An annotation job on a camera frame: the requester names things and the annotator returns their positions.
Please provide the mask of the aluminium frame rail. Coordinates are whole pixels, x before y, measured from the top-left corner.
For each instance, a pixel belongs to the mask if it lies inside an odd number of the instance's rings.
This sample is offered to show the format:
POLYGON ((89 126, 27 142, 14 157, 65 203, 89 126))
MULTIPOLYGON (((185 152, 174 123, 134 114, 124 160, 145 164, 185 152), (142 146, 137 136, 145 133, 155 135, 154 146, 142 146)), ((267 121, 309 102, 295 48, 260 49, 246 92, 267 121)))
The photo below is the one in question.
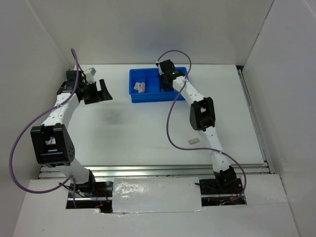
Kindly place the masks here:
MULTIPOLYGON (((209 176, 213 175, 212 165, 145 165, 145 166, 86 166, 97 179, 111 177, 172 177, 172 176, 209 176)), ((246 174, 271 173, 268 164, 246 165, 246 174)), ((56 168, 42 166, 39 179, 57 179, 65 177, 56 168)))

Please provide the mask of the blue compartment tray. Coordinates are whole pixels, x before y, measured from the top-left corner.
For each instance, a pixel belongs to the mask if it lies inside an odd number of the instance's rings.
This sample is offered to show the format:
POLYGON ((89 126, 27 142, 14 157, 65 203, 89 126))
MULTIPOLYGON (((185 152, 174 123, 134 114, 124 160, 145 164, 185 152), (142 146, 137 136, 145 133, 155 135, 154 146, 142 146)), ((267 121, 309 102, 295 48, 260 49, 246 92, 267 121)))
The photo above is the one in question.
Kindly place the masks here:
POLYGON ((143 68, 129 70, 129 95, 132 103, 173 101, 178 91, 160 89, 158 68, 143 68), (145 92, 139 93, 134 89, 136 83, 145 83, 145 92))

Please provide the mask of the grey white eraser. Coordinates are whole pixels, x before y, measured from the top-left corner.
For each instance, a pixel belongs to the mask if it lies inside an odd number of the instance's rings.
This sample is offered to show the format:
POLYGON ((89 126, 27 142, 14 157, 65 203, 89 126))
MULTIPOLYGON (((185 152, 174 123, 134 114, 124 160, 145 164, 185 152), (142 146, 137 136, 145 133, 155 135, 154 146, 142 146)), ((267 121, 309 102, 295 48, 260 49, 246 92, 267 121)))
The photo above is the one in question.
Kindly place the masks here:
POLYGON ((191 144, 195 144, 195 143, 198 143, 199 141, 200 141, 199 138, 194 138, 194 139, 189 140, 189 144, 190 144, 190 145, 191 145, 191 144))

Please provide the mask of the white red eraser pack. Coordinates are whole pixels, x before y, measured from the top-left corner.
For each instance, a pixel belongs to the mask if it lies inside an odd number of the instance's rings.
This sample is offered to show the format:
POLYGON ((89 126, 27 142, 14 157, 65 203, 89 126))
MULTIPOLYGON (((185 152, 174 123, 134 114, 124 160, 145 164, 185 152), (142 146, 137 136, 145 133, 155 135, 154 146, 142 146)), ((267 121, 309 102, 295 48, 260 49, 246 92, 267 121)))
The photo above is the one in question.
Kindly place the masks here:
POLYGON ((133 89, 138 91, 140 88, 140 85, 141 84, 139 82, 136 82, 133 89))

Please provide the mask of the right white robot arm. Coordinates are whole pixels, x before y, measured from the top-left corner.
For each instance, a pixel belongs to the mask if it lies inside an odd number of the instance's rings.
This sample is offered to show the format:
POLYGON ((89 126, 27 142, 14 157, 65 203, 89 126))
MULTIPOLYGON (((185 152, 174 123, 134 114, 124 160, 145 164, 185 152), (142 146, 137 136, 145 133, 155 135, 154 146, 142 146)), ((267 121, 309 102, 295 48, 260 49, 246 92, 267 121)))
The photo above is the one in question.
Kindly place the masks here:
POLYGON ((215 127, 215 109, 211 97, 200 94, 187 79, 186 74, 177 70, 171 60, 156 61, 158 78, 163 89, 174 89, 190 105, 189 121, 193 130, 205 138, 206 149, 210 151, 216 190, 222 194, 232 189, 237 179, 229 157, 223 152, 215 127))

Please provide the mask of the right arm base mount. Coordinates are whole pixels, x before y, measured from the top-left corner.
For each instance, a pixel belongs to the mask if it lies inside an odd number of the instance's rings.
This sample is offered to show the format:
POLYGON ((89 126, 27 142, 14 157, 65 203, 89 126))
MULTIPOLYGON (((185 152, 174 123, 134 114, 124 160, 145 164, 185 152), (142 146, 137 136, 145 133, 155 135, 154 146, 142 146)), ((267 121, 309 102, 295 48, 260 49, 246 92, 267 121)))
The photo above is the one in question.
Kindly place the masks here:
POLYGON ((241 198, 233 200, 239 196, 243 190, 243 185, 240 178, 230 186, 220 188, 215 179, 200 179, 196 186, 200 189, 201 205, 206 206, 221 206, 221 205, 246 205, 244 194, 241 198))

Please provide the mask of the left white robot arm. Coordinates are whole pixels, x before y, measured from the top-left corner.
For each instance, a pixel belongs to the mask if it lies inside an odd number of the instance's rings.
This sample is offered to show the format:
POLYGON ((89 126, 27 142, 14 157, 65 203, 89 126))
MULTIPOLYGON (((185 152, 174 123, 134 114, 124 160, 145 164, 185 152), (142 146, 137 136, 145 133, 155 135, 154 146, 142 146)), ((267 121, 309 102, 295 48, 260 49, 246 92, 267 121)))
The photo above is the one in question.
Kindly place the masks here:
POLYGON ((112 100, 103 79, 99 81, 101 89, 97 89, 95 73, 94 68, 68 70, 66 81, 57 91, 56 108, 42 125, 32 127, 30 132, 37 162, 55 168, 66 177, 72 176, 76 181, 74 188, 86 197, 97 193, 97 184, 92 171, 76 159, 67 128, 80 101, 87 105, 112 100))

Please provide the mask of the white foil cover sheet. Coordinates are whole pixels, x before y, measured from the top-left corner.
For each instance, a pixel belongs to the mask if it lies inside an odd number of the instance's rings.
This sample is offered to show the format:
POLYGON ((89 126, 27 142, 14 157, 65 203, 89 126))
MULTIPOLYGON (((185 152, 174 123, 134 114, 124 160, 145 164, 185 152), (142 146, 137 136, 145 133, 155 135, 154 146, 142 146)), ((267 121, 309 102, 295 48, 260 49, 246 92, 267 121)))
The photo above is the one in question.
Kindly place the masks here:
POLYGON ((116 178, 114 213, 166 213, 202 210, 197 177, 116 178))

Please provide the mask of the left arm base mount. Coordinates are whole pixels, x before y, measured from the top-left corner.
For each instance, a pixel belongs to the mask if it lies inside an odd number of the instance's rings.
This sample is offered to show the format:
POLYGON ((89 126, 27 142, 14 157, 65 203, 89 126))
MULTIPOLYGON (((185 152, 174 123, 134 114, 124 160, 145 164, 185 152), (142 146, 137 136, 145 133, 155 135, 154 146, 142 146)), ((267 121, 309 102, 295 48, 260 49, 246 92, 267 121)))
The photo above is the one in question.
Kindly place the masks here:
POLYGON ((111 181, 96 182, 90 193, 81 190, 73 192, 73 185, 64 185, 68 191, 67 209, 99 209, 101 213, 112 213, 113 185, 111 181))

